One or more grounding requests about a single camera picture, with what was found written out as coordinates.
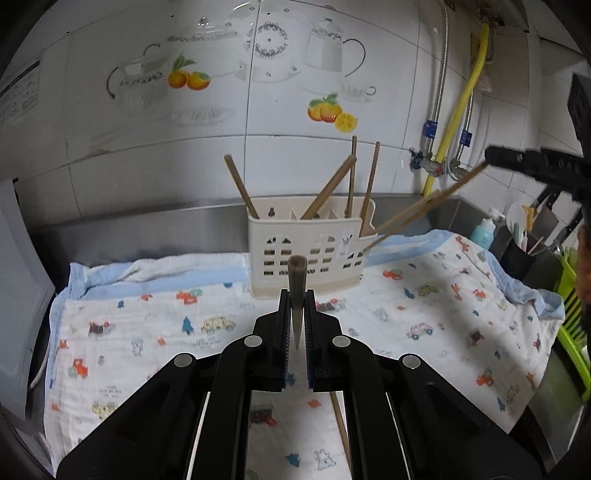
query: orange fruit decal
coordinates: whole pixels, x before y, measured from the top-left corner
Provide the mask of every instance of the orange fruit decal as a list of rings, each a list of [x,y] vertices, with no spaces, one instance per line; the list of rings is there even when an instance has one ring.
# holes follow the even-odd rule
[[[203,72],[193,72],[187,81],[187,86],[191,90],[203,90],[211,83],[212,78]]]

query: wooden chopstick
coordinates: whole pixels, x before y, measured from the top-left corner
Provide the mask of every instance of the wooden chopstick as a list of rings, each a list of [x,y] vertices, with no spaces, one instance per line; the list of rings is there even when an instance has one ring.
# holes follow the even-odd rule
[[[254,206],[254,204],[252,203],[251,198],[248,195],[248,192],[246,191],[246,187],[244,186],[244,183],[242,182],[242,179],[240,178],[240,174],[238,173],[238,170],[236,169],[236,165],[234,163],[234,160],[232,158],[231,155],[224,155],[223,159],[226,161],[226,165],[228,166],[228,170],[230,170],[230,175],[232,175],[232,178],[234,179],[234,183],[236,183],[236,187],[238,187],[238,190],[240,191],[240,195],[242,196],[242,200],[244,200],[244,203],[246,203],[246,208],[248,208],[248,211],[251,213],[251,217],[258,219],[258,213],[256,212],[256,208]]]
[[[361,205],[361,213],[359,214],[359,216],[361,217],[361,228],[359,229],[359,236],[362,236],[363,234],[363,229],[365,227],[365,217],[367,217],[368,214],[369,197],[371,195],[371,190],[374,187],[375,169],[378,166],[379,146],[380,143],[376,142],[374,148],[374,159],[371,163],[371,170],[369,171],[368,188],[365,191],[365,198],[363,199],[363,204]]]
[[[368,245],[367,247],[365,247],[363,249],[363,251],[366,252],[370,248],[375,247],[377,244],[379,244],[379,243],[383,242],[384,240],[386,240],[389,236],[391,236],[394,233],[398,232],[401,228],[407,226],[409,223],[412,223],[417,218],[422,217],[427,212],[430,212],[431,210],[433,210],[435,207],[437,207],[438,205],[440,205],[441,203],[443,203],[445,201],[445,199],[447,199],[450,195],[452,195],[454,192],[456,192],[459,189],[461,189],[466,183],[468,183],[471,179],[473,179],[474,177],[476,177],[476,175],[478,175],[487,166],[488,166],[488,163],[487,162],[483,162],[480,165],[478,165],[470,173],[468,173],[464,178],[462,178],[460,181],[458,181],[455,185],[452,185],[447,190],[444,190],[443,192],[441,192],[440,194],[438,194],[435,198],[431,199],[431,201],[428,202],[427,204],[425,204],[416,214],[414,214],[411,217],[409,217],[405,222],[401,223],[400,225],[397,225],[396,227],[394,227],[387,234],[382,235],[375,242],[373,242],[370,245]],[[410,209],[413,209],[414,210],[414,205],[412,207],[408,208],[406,211],[408,211]]]
[[[350,170],[351,166],[355,165],[356,161],[357,158],[355,158],[353,155],[349,155],[347,157],[347,160],[343,162],[332,178],[324,186],[322,191],[304,212],[304,215],[300,217],[300,220],[312,220],[314,218],[314,215],[324,205],[330,194],[333,193],[335,188],[337,188],[338,184],[345,178],[345,175],[347,175],[347,172]]]
[[[351,142],[351,155],[357,157],[357,136],[353,135]],[[345,209],[345,218],[351,218],[353,214],[353,195],[355,194],[355,164],[351,166],[349,172],[349,195],[347,196],[347,208]]]
[[[343,443],[345,456],[347,457],[347,463],[349,464],[349,473],[353,474],[353,469],[351,467],[351,449],[349,447],[349,436],[347,435],[345,422],[343,421],[343,414],[340,411],[339,399],[337,398],[335,392],[330,392],[330,401],[333,404],[333,410],[335,411],[336,417],[336,424],[339,428],[340,433],[340,441]]]

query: cartoon car print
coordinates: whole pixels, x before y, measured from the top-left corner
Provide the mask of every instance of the cartoon car print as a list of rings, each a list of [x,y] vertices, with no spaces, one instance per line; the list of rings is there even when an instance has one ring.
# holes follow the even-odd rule
[[[392,280],[402,280],[404,278],[402,276],[402,270],[384,270],[382,275],[385,278],[391,278]]]
[[[472,346],[478,345],[478,342],[484,339],[484,335],[480,333],[479,329],[474,330],[472,333],[470,333],[470,335],[468,335],[468,341]]]
[[[98,325],[95,322],[90,322],[90,328],[88,330],[88,335],[94,333],[95,335],[102,335],[104,333],[111,333],[115,329],[115,325],[110,324],[109,322],[104,322],[102,325]]]
[[[337,312],[345,308],[345,302],[337,299],[330,299],[325,303],[316,302],[316,310],[318,312]]]
[[[407,333],[407,337],[412,338],[413,340],[418,340],[425,334],[432,335],[433,327],[428,323],[423,322],[411,328],[410,331]]]
[[[439,293],[439,288],[432,287],[430,285],[423,285],[418,289],[418,296],[419,297],[426,297],[430,293]]]
[[[236,327],[236,323],[228,320],[226,317],[212,317],[203,322],[201,331],[211,335],[216,330],[226,329],[227,332],[231,332]]]
[[[481,387],[483,385],[487,385],[488,387],[491,387],[495,383],[495,381],[492,379],[491,370],[489,368],[484,370],[484,373],[476,379],[476,383],[478,384],[479,387]]]
[[[68,375],[70,378],[76,378],[78,376],[82,378],[88,377],[88,367],[84,366],[84,359],[75,358],[72,366],[68,369]]]

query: white tile wall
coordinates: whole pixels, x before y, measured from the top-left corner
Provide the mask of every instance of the white tile wall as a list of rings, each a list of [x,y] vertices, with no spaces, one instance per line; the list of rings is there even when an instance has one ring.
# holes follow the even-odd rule
[[[244,172],[244,136],[199,138],[138,147],[73,163],[72,183],[83,216],[199,199],[236,198],[223,160]]]
[[[251,196],[317,194],[351,153],[351,142],[304,137],[246,138],[246,188]],[[355,192],[365,193],[374,146],[357,144]],[[400,149],[382,145],[372,191],[390,192]],[[349,177],[336,193],[349,191]]]
[[[355,134],[360,141],[379,140],[384,145],[401,147],[413,92],[416,46],[356,18],[311,5],[290,5],[289,15],[293,18],[303,16],[308,22],[330,18],[332,28],[343,31],[343,39],[355,38],[365,46],[363,60],[363,47],[358,42],[343,43],[342,73],[346,75],[362,63],[357,71],[343,78],[338,73],[309,66],[316,64],[313,58],[322,47],[319,39],[310,37],[308,42],[311,25],[306,27],[307,30],[296,20],[290,21],[289,17],[282,15],[282,10],[277,11],[277,4],[267,0],[261,6],[247,134],[340,139]],[[280,56],[269,58],[263,48],[274,45],[276,35],[267,25],[281,21],[286,31],[294,36],[294,41],[287,43]],[[304,61],[298,59],[300,53]],[[338,56],[331,53],[330,58],[336,61],[335,55]],[[374,91],[374,95],[364,94]],[[352,96],[354,92],[360,92],[359,96]],[[344,112],[356,117],[357,126],[352,132],[340,132],[335,128],[336,124],[314,121],[309,117],[310,101],[322,101],[331,93],[337,94],[336,100]]]
[[[15,185],[22,218],[29,228],[80,218],[69,167],[60,167]]]
[[[37,105],[0,129],[0,177],[25,180],[67,164],[63,91],[69,44],[64,38],[41,53]]]

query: wall tile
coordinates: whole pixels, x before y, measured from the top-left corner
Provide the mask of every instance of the wall tile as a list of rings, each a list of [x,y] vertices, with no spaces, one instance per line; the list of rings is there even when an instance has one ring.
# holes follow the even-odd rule
[[[457,7],[455,12],[448,8],[447,12],[449,16],[448,66],[467,79],[470,75],[469,17],[460,7]],[[433,0],[421,0],[418,46],[438,60],[441,59],[442,25],[439,3]]]
[[[380,140],[385,145],[400,147],[410,109],[413,91],[414,68],[417,48],[380,28],[337,12],[329,13],[324,8],[295,4],[289,16],[281,9],[282,3],[264,2],[261,6],[255,40],[251,89],[249,97],[248,135],[297,135],[349,139],[358,136],[360,141]],[[300,24],[298,18],[307,22],[330,23],[330,28],[340,28],[343,38],[358,39],[365,46],[365,61],[359,70],[346,78],[340,74],[308,65],[321,61],[317,53],[322,40],[310,37],[310,26]],[[289,31],[292,43],[284,42],[278,48],[285,49],[278,55],[269,56],[276,33],[273,24],[283,22]],[[304,61],[300,63],[299,46],[302,46]],[[351,72],[363,60],[363,48],[351,41],[342,47],[342,72]],[[328,62],[329,56],[322,58]],[[335,51],[332,60],[338,63]],[[329,94],[337,94],[336,102],[345,113],[357,119],[352,131],[342,132],[336,125],[314,121],[307,111],[311,100],[322,102]],[[330,118],[331,111],[326,111]]]
[[[244,137],[199,138],[131,148],[70,166],[83,216],[239,193],[223,156],[244,172]]]
[[[125,104],[121,100],[125,93],[119,84],[124,79],[125,66],[142,57],[148,46],[158,44],[175,31],[176,19],[171,16],[177,7],[175,2],[157,2],[113,15],[72,35],[66,77],[66,132],[70,161],[162,141],[244,135],[248,82],[246,72],[238,70],[241,54],[243,69],[249,70],[249,55],[240,35],[222,39],[221,44],[205,42],[205,47],[182,43],[185,57],[199,56],[198,63],[185,69],[192,72],[200,68],[212,77],[210,84],[202,90],[188,86],[169,87],[167,76],[180,55],[175,50],[178,45],[152,46],[147,56],[156,65],[165,61],[160,68],[164,78],[144,86],[145,93],[138,92],[147,99],[145,109],[139,101],[134,109],[121,107]],[[248,4],[240,7],[229,17],[232,28],[238,33],[246,33],[256,12],[256,9],[250,10]],[[115,100],[105,86],[111,72]]]
[[[504,210],[507,187],[490,178],[488,175],[478,175],[460,189],[460,196],[487,212],[490,207]]]
[[[546,75],[565,82],[573,80],[573,73],[589,75],[589,65],[585,58],[570,48],[548,40],[541,42],[541,66]]]
[[[29,229],[80,218],[68,166],[19,181],[15,190]]]
[[[94,0],[84,3],[79,0],[59,0],[45,12],[19,46],[7,73],[14,72],[41,50],[85,25],[153,2],[165,3],[168,0]]]
[[[350,141],[302,137],[246,138],[246,188],[251,196],[318,194],[351,152]],[[365,193],[374,146],[357,144],[355,192]],[[390,192],[398,148],[382,145],[373,192]],[[349,191],[348,176],[335,190]]]
[[[544,74],[540,130],[575,150],[579,141],[574,133],[567,106],[569,93],[570,82]]]
[[[487,68],[495,98],[527,107],[528,57],[526,38],[495,34],[495,61]]]
[[[331,7],[418,45],[418,0],[306,0],[304,3]]]
[[[37,105],[0,129],[1,177],[25,180],[67,163],[63,88],[69,43],[64,38],[41,53]]]
[[[407,131],[404,137],[404,148],[414,148],[419,150],[425,147],[425,138],[422,136],[423,125],[433,113],[435,101],[435,91],[437,89],[437,78],[439,75],[439,60],[425,51],[419,49],[417,57],[417,71],[415,73],[415,84],[413,90],[413,101],[411,102],[410,115],[408,117]],[[445,135],[446,127],[451,120],[456,105],[460,99],[466,81],[453,70],[448,69],[446,83],[443,91],[443,101],[441,103],[441,113],[439,116],[439,127],[433,144],[433,151],[436,153],[441,140]],[[473,134],[477,130],[480,109],[482,106],[482,93],[476,91],[474,107],[472,110],[472,121],[470,122],[470,132]],[[464,119],[462,118],[456,132],[456,137],[452,142],[451,152],[455,154],[459,134],[462,131]],[[463,161],[467,162],[472,154],[473,146],[466,148],[463,154]]]

